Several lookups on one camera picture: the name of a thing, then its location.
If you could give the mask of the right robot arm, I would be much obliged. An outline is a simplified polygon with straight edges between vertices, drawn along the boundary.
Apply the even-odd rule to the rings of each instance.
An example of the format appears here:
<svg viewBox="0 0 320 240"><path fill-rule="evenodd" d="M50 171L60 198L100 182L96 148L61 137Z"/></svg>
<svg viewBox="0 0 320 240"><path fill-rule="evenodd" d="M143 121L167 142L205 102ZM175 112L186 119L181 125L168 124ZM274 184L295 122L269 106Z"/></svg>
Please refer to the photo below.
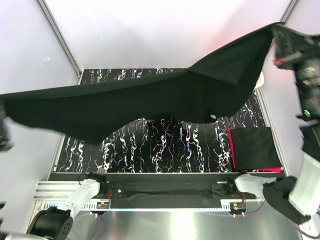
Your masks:
<svg viewBox="0 0 320 240"><path fill-rule="evenodd" d="M299 119L320 119L320 37L284 26L272 27L277 68L292 70L298 89ZM303 165L299 177L260 177L242 174L227 185L228 195L239 198L244 193L263 197L267 203L292 222L309 221L320 205L320 124L301 127Z"/></svg>

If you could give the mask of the black polo shirt blue logo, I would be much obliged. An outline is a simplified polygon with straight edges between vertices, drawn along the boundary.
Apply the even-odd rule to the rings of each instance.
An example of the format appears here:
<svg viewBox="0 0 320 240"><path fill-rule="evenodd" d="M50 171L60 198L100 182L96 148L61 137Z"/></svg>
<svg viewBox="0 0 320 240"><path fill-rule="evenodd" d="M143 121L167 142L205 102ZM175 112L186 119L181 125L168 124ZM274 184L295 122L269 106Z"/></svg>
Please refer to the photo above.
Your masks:
<svg viewBox="0 0 320 240"><path fill-rule="evenodd" d="M235 115L252 94L272 28L248 33L178 72L2 94L0 116L93 145L141 118L213 123Z"/></svg>

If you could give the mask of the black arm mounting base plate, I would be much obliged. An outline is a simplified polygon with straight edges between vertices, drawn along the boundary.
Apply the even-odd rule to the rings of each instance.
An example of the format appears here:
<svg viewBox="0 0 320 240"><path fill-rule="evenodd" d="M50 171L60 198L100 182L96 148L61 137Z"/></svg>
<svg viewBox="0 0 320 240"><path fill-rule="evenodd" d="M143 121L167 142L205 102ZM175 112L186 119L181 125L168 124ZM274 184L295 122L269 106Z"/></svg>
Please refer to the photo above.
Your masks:
<svg viewBox="0 0 320 240"><path fill-rule="evenodd" d="M106 182L93 198L110 199L112 209L213 209L222 200L242 201L230 181L237 173L106 173Z"/></svg>

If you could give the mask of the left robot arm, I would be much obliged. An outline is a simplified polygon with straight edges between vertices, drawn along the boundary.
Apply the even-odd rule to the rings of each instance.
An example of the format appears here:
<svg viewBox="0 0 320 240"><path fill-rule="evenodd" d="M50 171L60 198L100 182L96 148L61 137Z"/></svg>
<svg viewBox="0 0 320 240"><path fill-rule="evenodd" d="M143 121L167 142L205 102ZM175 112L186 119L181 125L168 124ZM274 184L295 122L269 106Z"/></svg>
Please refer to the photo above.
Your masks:
<svg viewBox="0 0 320 240"><path fill-rule="evenodd" d="M5 118L9 117L9 110L6 110L5 98L0 97L0 152L7 152L13 147L9 130L5 123ZM72 137L98 144L105 138L98 134L101 126L80 122L80 127L71 127L69 123L60 123L53 130L64 133ZM87 126L88 133L81 133L81 129ZM109 194L109 183L103 174L89 172L85 173L82 183L65 200L56 206L51 206L47 210L41 210L32 219L25 233L13 233L0 231L1 240L66 240L70 233L74 218L81 209L92 198L103 198Z"/></svg>

